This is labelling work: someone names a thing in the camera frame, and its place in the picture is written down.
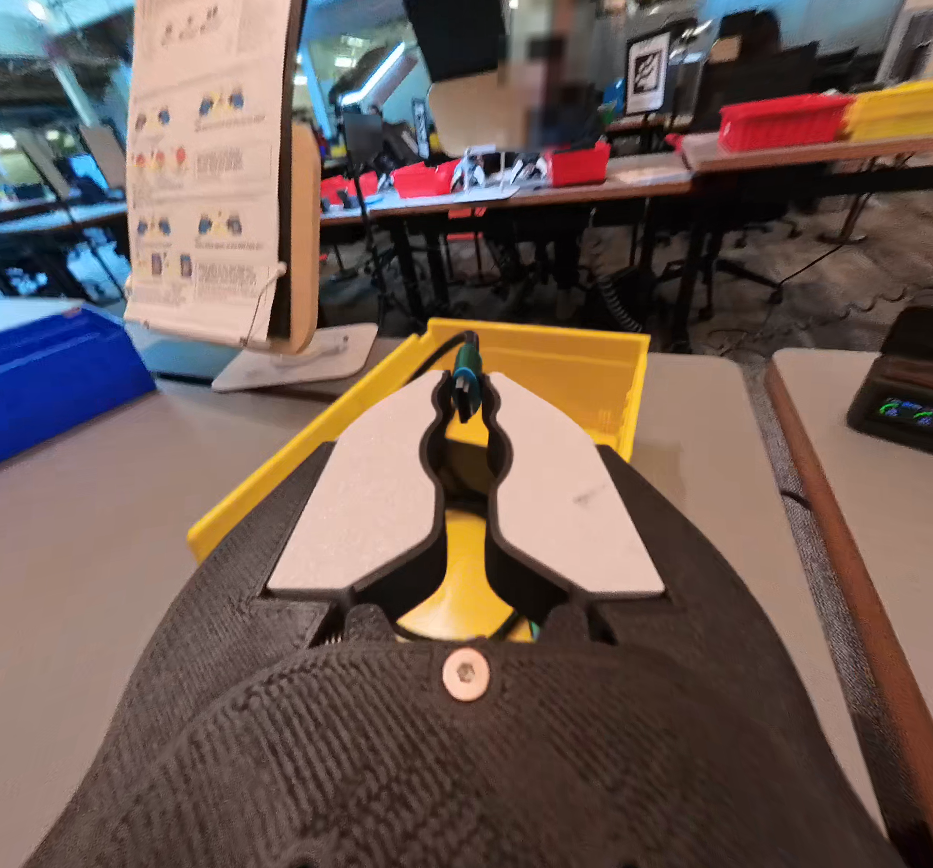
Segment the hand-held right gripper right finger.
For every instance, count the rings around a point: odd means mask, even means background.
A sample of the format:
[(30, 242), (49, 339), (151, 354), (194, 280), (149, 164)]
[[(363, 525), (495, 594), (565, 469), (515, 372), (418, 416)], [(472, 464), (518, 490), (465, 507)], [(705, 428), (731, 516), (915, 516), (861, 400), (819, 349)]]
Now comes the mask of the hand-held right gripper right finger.
[(501, 372), (486, 377), (489, 524), (502, 555), (562, 594), (665, 593), (647, 545), (589, 433)]

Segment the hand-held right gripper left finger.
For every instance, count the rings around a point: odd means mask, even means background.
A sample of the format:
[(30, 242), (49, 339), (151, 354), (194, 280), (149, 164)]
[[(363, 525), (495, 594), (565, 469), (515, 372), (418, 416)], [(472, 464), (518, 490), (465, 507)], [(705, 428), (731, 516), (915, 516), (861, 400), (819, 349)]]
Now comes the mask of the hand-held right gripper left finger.
[(332, 443), (267, 578), (273, 596), (418, 603), (445, 575), (442, 487), (429, 461), (448, 421), (448, 373), (429, 370)]

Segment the yellow plastic bin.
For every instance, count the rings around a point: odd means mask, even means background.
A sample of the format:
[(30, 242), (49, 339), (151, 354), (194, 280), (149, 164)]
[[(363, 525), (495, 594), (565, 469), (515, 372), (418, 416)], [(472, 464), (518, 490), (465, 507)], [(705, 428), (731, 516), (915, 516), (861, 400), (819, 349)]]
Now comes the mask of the yellow plastic bin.
[[(647, 370), (646, 336), (544, 325), (435, 318), (426, 334), (399, 345), (376, 340), (361, 372), (348, 380), (288, 383), (300, 400), (323, 404), (309, 425), (194, 522), (188, 548), (203, 561), (252, 506), (273, 491), (321, 443), (335, 440), (364, 409), (405, 383), (444, 340), (460, 330), (480, 336), (486, 372), (501, 372), (575, 421), (595, 443), (629, 460)], [(484, 581), (484, 524), (478, 512), (490, 482), (481, 413), (448, 424), (453, 464), (442, 473), (448, 504), (448, 570), (426, 602), (402, 617), (412, 633), (438, 639), (486, 636), (505, 623), (509, 608)]]
[(931, 79), (858, 92), (844, 115), (850, 140), (931, 135)]

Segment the black braided cable teal plug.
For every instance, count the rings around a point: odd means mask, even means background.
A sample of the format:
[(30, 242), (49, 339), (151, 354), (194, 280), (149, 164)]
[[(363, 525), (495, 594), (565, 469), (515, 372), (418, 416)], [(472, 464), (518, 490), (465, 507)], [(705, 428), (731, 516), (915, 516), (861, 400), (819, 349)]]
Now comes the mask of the black braided cable teal plug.
[(451, 403), (460, 422), (468, 422), (483, 404), (483, 357), (480, 354), (480, 336), (475, 330), (460, 330), (441, 342), (411, 373), (406, 383), (429, 372), (451, 349), (457, 349), (450, 367), (453, 388)]

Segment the wooden instruction board stand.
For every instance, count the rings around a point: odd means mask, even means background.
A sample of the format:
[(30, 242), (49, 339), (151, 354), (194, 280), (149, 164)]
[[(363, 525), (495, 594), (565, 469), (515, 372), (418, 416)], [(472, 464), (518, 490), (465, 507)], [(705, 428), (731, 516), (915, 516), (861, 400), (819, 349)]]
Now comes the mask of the wooden instruction board stand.
[(276, 259), (258, 280), (254, 307), (228, 342), (239, 355), (215, 391), (324, 383), (360, 375), (376, 339), (373, 324), (320, 322), (321, 156), (314, 128), (294, 116), (293, 92), (306, 0), (284, 0), (285, 20), (275, 161)]

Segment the red plastic bin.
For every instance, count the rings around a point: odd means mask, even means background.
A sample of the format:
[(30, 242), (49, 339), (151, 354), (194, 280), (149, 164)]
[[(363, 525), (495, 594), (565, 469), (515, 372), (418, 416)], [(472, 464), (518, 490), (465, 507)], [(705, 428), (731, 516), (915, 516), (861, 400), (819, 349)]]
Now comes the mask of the red plastic bin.
[(601, 138), (592, 146), (548, 149), (544, 152), (550, 186), (601, 185), (607, 176), (611, 144)]
[(320, 183), (320, 197), (329, 209), (355, 209), (358, 195), (369, 203), (379, 195), (379, 174), (375, 171), (366, 171), (357, 180), (347, 176), (327, 176)]
[(448, 159), (438, 165), (408, 164), (390, 173), (391, 185), (402, 200), (447, 197), (453, 189), (453, 176), (459, 164), (460, 159)]
[(838, 137), (853, 94), (794, 94), (720, 109), (717, 143), (728, 152), (822, 144)]

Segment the large blue plastic bin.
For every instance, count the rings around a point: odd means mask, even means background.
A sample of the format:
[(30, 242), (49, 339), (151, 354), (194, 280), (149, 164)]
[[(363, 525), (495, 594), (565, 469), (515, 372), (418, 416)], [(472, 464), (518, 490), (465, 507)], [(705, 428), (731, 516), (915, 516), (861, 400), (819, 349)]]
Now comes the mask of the large blue plastic bin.
[(119, 318), (82, 301), (1, 298), (1, 461), (155, 389)]

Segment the long work table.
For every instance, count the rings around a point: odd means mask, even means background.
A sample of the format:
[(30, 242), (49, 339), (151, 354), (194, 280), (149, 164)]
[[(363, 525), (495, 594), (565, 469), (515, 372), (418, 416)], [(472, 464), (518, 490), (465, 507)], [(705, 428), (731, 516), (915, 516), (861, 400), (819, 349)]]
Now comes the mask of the long work table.
[[(931, 191), (931, 135), (841, 140), (806, 146), (726, 150), (713, 132), (686, 134), (678, 152), (690, 173), (695, 219), (681, 265), (675, 312), (689, 315), (693, 289), (702, 273), (711, 282), (716, 268), (770, 288), (768, 303), (783, 300), (785, 285), (847, 245), (870, 197)], [(728, 218), (752, 204), (786, 204), (798, 198), (849, 197), (852, 206), (840, 230), (825, 239), (819, 258), (771, 280), (719, 255), (708, 245), (720, 242)]]
[(643, 156), (611, 159), (596, 185), (474, 188), (447, 197), (399, 198), (384, 191), (373, 209), (327, 210), (321, 245), (364, 246), (358, 271), (376, 289), (379, 325), (387, 315), (423, 331), (430, 318), (462, 318), (456, 288), (499, 294), (499, 313), (515, 313), (538, 280), (553, 274), (550, 248), (577, 242), (589, 224), (632, 227), (649, 201), (681, 197), (690, 179), (681, 162), (647, 167)]

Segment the black display device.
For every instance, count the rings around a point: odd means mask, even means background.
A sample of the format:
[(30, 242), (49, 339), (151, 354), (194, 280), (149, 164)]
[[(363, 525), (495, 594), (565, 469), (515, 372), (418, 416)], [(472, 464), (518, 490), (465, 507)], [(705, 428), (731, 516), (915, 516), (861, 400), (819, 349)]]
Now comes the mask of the black display device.
[(931, 291), (900, 310), (846, 412), (862, 434), (931, 452)]

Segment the brown cardboard sheet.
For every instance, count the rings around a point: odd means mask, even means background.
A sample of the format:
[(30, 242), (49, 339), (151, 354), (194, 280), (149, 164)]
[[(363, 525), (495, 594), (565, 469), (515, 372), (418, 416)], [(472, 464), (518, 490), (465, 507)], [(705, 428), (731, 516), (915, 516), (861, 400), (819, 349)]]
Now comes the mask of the brown cardboard sheet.
[(426, 103), (439, 147), (448, 155), (481, 147), (523, 150), (527, 146), (526, 98), (498, 70), (432, 82)]

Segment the white paper instruction sheet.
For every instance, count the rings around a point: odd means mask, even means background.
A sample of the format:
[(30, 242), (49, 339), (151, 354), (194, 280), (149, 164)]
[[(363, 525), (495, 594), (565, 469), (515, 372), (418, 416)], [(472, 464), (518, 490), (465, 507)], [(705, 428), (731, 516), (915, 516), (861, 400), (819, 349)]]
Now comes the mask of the white paper instruction sheet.
[(302, 3), (134, 0), (128, 321), (234, 348), (278, 328)]

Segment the framed black white marker sign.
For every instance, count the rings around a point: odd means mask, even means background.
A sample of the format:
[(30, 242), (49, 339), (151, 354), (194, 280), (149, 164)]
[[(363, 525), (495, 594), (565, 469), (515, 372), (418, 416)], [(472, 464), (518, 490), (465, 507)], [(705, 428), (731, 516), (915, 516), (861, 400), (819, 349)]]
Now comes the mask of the framed black white marker sign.
[(640, 35), (626, 46), (625, 116), (659, 112), (666, 95), (671, 31)]

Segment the black monitor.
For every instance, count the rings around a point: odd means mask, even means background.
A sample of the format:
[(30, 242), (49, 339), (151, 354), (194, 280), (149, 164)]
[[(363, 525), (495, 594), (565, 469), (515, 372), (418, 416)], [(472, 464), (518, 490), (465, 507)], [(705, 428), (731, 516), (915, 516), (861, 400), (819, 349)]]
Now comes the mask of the black monitor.
[(495, 71), (505, 49), (502, 0), (402, 0), (430, 83)]

